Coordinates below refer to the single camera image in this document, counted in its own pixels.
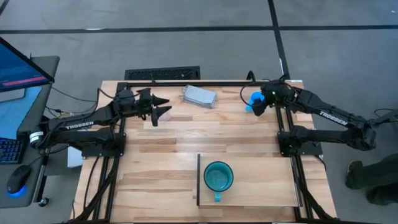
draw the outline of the computer mouse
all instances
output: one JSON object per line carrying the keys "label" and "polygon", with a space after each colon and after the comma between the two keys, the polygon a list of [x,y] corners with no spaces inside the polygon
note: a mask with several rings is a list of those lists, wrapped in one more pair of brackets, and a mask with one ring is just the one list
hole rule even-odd
{"label": "computer mouse", "polygon": [[10,194],[17,193],[25,185],[27,178],[31,172],[30,166],[19,166],[8,178],[7,191]]}

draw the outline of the mug handle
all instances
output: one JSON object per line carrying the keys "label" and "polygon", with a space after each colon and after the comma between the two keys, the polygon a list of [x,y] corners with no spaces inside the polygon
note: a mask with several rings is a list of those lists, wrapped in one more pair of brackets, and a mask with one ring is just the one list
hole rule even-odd
{"label": "mug handle", "polygon": [[214,201],[215,202],[221,201],[221,192],[214,192]]}

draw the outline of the keyboard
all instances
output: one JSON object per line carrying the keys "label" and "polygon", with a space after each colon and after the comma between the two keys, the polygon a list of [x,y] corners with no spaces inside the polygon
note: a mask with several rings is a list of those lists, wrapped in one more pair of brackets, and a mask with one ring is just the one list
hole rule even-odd
{"label": "keyboard", "polygon": [[24,151],[24,141],[0,138],[0,164],[20,164]]}
{"label": "keyboard", "polygon": [[125,80],[199,80],[199,66],[126,70]]}

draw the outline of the wooden table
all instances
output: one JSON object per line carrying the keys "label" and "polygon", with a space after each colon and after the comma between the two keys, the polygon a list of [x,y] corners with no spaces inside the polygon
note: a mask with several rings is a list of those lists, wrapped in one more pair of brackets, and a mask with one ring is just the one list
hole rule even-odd
{"label": "wooden table", "polygon": [[[250,155],[200,156],[199,191],[200,206],[245,207],[297,207],[296,188],[292,161],[288,157],[253,157]],[[221,201],[215,202],[215,193],[205,184],[206,167],[215,161],[227,163],[233,171],[232,186],[221,193]]]}
{"label": "wooden table", "polygon": [[[114,95],[117,84],[118,81],[105,81],[101,89]],[[302,82],[290,84],[303,88]],[[179,97],[182,87],[152,87],[153,94],[170,99],[168,105],[173,106],[170,110],[171,119],[160,121],[156,128],[152,127],[150,121],[127,119],[127,144],[119,163],[111,222],[295,221],[292,207],[197,207],[197,154],[280,157],[275,109],[268,108],[262,116],[257,117],[245,111],[245,105],[239,97],[241,87],[205,88],[217,92],[214,109],[182,102]],[[258,86],[247,87],[243,96],[248,99],[253,91],[258,90]],[[110,100],[101,95],[99,106],[105,106]],[[287,128],[289,126],[285,113],[283,114]],[[309,114],[293,114],[293,120],[297,125],[313,128]],[[83,164],[75,197],[76,214],[82,211],[83,197],[94,160],[95,158],[89,158]],[[309,191],[326,212],[336,216],[323,164],[313,156],[302,156],[302,160]],[[101,164],[102,159],[94,170],[87,202],[97,190]],[[100,218],[104,217],[106,199],[107,196],[103,197]]]}

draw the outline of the monitor stand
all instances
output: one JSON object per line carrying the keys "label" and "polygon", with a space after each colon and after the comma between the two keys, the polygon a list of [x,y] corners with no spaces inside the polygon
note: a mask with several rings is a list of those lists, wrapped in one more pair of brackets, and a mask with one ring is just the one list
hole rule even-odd
{"label": "monitor stand", "polygon": [[25,96],[25,89],[11,90],[0,93],[0,102],[16,100]]}

